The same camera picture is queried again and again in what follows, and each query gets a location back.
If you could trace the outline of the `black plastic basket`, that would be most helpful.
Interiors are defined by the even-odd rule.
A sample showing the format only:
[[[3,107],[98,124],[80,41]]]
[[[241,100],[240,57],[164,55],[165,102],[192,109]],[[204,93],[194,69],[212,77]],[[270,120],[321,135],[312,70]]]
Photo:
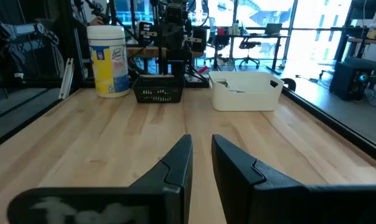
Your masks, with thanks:
[[[179,103],[184,83],[174,77],[139,77],[132,89],[138,103]]]

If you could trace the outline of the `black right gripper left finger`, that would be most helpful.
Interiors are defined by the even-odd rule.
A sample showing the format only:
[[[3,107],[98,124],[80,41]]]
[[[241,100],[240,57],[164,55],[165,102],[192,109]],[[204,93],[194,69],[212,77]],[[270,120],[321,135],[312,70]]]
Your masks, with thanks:
[[[149,194],[149,224],[188,224],[192,177],[193,141],[185,134],[130,185]]]

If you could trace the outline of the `wooden workbench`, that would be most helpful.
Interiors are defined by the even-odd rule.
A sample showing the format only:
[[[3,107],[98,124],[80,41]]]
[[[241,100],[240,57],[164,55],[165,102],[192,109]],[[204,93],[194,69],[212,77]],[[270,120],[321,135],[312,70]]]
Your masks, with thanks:
[[[355,37],[349,37],[348,43],[350,43],[348,51],[347,51],[347,57],[357,57],[360,58],[363,56],[365,52],[365,46],[374,44],[376,45],[376,39],[369,39],[369,38],[355,38]]]

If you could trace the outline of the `person's hand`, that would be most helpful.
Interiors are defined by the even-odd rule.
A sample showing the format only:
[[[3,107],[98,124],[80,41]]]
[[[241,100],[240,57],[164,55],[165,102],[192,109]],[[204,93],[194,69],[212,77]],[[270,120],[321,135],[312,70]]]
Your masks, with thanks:
[[[89,26],[100,26],[104,25],[103,18],[101,16],[96,16],[92,21],[88,23]]]

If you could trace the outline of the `black office chair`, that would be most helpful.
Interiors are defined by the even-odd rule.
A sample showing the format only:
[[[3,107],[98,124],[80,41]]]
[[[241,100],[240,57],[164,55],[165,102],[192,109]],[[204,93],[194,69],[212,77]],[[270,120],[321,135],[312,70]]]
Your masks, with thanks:
[[[239,68],[242,67],[243,63],[248,64],[249,62],[253,62],[256,65],[256,68],[260,67],[260,61],[250,56],[250,50],[254,49],[255,47],[261,46],[261,42],[250,42],[249,39],[249,37],[243,38],[239,45],[239,49],[247,50],[247,56],[242,58],[242,61],[239,64]]]

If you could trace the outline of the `grey laptop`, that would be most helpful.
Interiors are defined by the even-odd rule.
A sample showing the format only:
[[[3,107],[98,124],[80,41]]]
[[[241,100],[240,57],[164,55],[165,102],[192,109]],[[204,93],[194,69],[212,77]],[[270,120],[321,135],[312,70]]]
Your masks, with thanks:
[[[278,35],[282,29],[280,23],[268,23],[265,28],[266,35]]]

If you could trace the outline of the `black computer tower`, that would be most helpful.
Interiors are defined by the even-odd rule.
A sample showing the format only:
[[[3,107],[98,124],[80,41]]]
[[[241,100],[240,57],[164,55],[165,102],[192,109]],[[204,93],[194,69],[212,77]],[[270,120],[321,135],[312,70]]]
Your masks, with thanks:
[[[335,65],[329,92],[344,101],[360,101],[368,85],[372,71],[348,63]]]

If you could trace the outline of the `grey patterned cloth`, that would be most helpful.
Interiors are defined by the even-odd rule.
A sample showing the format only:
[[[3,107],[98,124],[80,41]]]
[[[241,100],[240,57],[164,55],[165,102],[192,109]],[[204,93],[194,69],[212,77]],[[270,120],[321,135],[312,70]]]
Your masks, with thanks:
[[[11,25],[0,21],[0,56],[15,63],[25,63],[25,53],[59,44],[59,38],[40,22]]]

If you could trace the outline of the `black office desk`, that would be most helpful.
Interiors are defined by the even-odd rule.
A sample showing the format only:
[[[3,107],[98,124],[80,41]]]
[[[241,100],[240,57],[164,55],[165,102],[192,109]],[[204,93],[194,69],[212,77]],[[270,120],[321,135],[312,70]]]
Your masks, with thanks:
[[[229,39],[229,38],[246,38],[246,39],[251,39],[251,38],[257,38],[257,39],[276,39],[276,47],[275,47],[275,54],[273,57],[273,63],[272,66],[269,67],[267,66],[267,69],[274,72],[277,75],[281,75],[281,72],[278,72],[276,70],[276,63],[278,59],[278,52],[279,52],[279,47],[281,43],[281,39],[289,39],[289,35],[281,35],[281,34],[245,34],[245,35],[218,35],[218,33],[211,34],[211,37],[214,38],[214,45],[215,45],[215,53],[214,53],[214,63],[213,63],[213,70],[217,71],[218,70],[218,63],[217,63],[217,57],[218,57],[218,46],[219,46],[219,38],[221,39]]]

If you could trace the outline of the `white metal bar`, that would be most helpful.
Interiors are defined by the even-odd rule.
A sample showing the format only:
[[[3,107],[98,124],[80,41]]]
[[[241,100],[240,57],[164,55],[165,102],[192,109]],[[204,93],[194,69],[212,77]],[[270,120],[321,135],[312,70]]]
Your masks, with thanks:
[[[59,99],[64,100],[70,94],[70,89],[72,86],[73,80],[73,73],[74,73],[74,60],[73,58],[68,58],[63,74],[62,84],[59,92]]]

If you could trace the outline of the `white plastic bin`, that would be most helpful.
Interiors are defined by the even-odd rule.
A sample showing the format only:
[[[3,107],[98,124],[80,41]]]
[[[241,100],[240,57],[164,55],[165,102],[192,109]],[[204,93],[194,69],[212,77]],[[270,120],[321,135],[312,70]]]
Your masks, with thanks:
[[[267,72],[210,72],[210,101],[217,111],[274,111],[284,81]]]

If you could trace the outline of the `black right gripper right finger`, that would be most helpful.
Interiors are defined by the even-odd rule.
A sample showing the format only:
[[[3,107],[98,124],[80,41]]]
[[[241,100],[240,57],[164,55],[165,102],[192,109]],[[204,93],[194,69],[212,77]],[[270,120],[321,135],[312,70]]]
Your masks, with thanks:
[[[228,224],[295,224],[304,214],[303,184],[251,156],[219,134],[212,164]]]

